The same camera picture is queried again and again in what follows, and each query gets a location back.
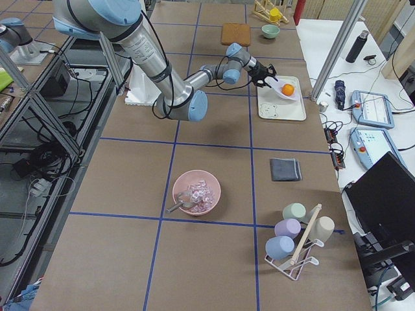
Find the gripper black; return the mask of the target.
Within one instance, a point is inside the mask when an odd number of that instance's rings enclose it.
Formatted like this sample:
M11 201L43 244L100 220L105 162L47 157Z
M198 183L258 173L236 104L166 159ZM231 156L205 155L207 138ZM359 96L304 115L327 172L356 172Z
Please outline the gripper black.
M265 81L266 78L272 78L277 82L279 81L276 76L276 69L272 64L264 66L262 63L257 62L251 67L248 75L251 77L251 82L257 87L271 87Z

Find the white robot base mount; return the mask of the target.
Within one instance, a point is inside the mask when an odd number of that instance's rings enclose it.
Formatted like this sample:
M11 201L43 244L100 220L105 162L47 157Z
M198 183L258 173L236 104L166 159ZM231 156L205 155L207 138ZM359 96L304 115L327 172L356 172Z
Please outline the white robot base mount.
M151 106L161 94L161 91L138 66L132 69L128 88L125 104L130 106Z

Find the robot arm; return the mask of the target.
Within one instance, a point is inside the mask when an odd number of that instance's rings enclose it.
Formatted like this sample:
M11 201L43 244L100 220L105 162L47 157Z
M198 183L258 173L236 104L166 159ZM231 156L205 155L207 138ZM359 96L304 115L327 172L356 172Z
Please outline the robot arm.
M33 42L22 20L8 17L1 20L1 48L11 53L16 47L23 47Z
M153 108L160 119L201 121L208 110L202 88L214 80L235 84L245 70L257 87L272 87L273 65L264 66L237 43L226 51L225 64L205 65L182 79L173 69L155 33L148 33L139 1L54 1L54 26L59 32L85 40L105 36L120 45L160 90Z

